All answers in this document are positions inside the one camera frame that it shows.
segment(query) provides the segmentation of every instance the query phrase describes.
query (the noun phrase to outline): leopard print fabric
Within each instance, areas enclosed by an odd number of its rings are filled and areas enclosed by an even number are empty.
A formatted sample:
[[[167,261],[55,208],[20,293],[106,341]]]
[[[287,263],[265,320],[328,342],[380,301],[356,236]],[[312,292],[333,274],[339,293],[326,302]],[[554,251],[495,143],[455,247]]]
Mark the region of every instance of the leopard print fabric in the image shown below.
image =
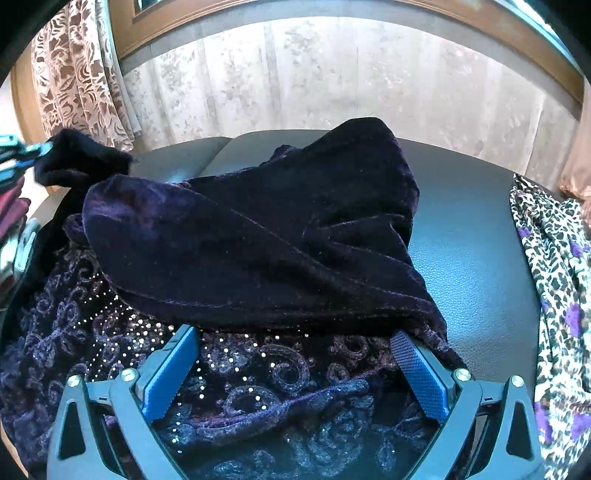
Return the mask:
[[[591,436],[591,244],[574,199],[515,175],[510,204],[540,296],[534,408],[545,478],[563,480]]]

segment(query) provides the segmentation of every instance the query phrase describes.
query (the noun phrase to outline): sheer curtain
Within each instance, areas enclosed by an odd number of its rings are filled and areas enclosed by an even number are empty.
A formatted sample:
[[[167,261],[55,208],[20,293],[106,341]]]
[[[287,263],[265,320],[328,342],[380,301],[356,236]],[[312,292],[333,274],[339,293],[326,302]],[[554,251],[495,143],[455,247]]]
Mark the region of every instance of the sheer curtain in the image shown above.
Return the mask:
[[[107,0],[72,0],[35,37],[33,83],[49,138],[64,127],[130,151],[139,123],[125,90]]]

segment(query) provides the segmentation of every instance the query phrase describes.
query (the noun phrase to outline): window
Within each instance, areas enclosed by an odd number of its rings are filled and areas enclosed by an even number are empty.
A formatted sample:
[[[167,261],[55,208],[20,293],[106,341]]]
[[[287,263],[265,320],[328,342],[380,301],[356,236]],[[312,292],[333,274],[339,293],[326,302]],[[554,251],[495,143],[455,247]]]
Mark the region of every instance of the window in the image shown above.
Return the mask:
[[[138,10],[145,10],[146,8],[151,7],[152,5],[157,4],[160,1],[161,0],[137,0]]]
[[[548,40],[579,72],[580,68],[570,54],[568,48],[559,39],[556,32],[548,25],[541,15],[536,12],[525,0],[496,0],[501,5],[507,7],[515,15],[536,29]]]

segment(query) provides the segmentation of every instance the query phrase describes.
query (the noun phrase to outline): glittery fabric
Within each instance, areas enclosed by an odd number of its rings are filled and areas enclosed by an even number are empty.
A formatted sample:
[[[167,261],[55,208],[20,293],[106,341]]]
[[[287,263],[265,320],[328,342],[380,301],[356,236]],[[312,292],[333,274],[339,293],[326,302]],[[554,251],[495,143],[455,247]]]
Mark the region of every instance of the glittery fabric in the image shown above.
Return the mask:
[[[0,415],[32,471],[47,460],[70,375],[137,368],[175,331],[121,302],[89,249],[70,244],[58,259],[0,359]],[[437,424],[387,338],[211,331],[155,428],[191,478],[400,478]]]

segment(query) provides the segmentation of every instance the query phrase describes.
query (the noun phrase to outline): pile of clothes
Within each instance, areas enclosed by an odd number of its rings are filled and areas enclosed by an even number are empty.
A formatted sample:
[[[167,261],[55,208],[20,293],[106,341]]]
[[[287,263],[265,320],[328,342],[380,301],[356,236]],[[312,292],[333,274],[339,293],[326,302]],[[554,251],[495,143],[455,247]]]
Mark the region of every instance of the pile of clothes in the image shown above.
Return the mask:
[[[408,472],[437,423],[390,337],[464,364],[410,260],[419,192],[383,122],[178,184],[128,176],[129,154],[75,131],[53,141],[36,178],[71,191],[39,233],[0,358],[0,417],[33,476],[66,379],[138,367],[183,323],[202,330],[200,357],[154,427],[190,478]]]

